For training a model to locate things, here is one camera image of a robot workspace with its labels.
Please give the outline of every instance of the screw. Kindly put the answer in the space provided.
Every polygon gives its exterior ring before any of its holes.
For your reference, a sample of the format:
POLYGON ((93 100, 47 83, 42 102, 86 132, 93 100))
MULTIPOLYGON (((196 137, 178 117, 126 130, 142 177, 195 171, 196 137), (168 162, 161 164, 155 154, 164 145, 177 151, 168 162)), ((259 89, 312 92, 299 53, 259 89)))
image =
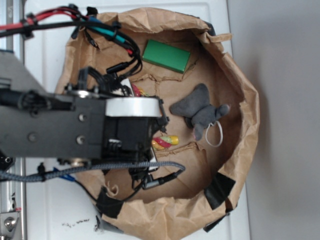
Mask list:
POLYGON ((31 132, 29 133, 27 138, 30 142, 35 143, 36 141, 38 141, 38 134, 36 132, 31 132))
POLYGON ((85 143, 85 139, 86 138, 83 135, 77 136, 76 143, 79 144, 79 145, 83 145, 85 143))
POLYGON ((81 113, 79 115, 79 120, 80 120, 80 122, 85 122, 87 120, 87 115, 81 113))

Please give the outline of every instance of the bolt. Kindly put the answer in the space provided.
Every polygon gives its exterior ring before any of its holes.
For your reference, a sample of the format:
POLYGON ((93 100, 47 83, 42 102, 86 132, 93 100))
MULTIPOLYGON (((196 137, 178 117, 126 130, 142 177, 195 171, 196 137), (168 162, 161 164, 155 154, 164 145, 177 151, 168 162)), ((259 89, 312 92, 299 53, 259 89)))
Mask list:
POLYGON ((16 220, 13 217, 8 217, 4 220, 4 226, 8 229, 9 232, 16 226, 16 220))
POLYGON ((38 141, 38 134, 36 132, 31 132, 29 133, 27 138, 30 142, 35 143, 36 141, 38 141))
POLYGON ((86 139, 85 136, 79 135, 76 138, 76 143, 79 145, 83 145, 85 143, 85 139, 86 139))
POLYGON ((79 120, 80 120, 80 122, 85 122, 87 120, 87 115, 81 113, 79 115, 79 120))

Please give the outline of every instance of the red and yellow toy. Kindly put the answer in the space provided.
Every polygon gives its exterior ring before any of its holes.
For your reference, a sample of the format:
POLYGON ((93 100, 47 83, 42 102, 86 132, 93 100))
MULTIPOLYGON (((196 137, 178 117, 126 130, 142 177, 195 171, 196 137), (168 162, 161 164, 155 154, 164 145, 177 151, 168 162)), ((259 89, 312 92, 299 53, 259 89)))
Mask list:
POLYGON ((163 150, 171 147, 172 145, 178 145, 178 136, 161 136, 155 137, 152 140, 152 147, 154 150, 163 150))

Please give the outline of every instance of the blue cable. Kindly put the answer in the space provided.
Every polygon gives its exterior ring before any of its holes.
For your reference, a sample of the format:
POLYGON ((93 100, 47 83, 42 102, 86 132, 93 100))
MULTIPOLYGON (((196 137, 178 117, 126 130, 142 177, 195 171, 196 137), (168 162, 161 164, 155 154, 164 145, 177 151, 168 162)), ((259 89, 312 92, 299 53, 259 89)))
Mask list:
MULTIPOLYGON (((100 23, 100 24, 103 24, 102 21, 96 19, 95 17, 91 16, 89 17, 89 22, 96 22, 96 23, 100 23)), ((97 32, 101 33, 101 34, 106 34, 110 37, 113 37, 114 36, 114 32, 113 31, 110 31, 108 29, 104 29, 104 28, 100 28, 100 27, 96 27, 96 26, 90 26, 88 27, 89 29, 93 29, 93 30, 96 30, 97 32)), ((116 35, 115 36, 115 39, 117 39, 119 42, 121 43, 125 43, 125 39, 119 35, 116 35)))

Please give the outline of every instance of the elephant ear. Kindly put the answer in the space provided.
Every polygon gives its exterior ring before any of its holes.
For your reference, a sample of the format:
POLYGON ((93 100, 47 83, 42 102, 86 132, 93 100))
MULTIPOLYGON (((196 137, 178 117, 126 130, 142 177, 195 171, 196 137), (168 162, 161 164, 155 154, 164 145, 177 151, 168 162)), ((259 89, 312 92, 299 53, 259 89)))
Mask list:
POLYGON ((199 110, 210 104, 209 90, 203 83, 198 84, 192 93, 170 106, 173 115, 192 118, 199 110))

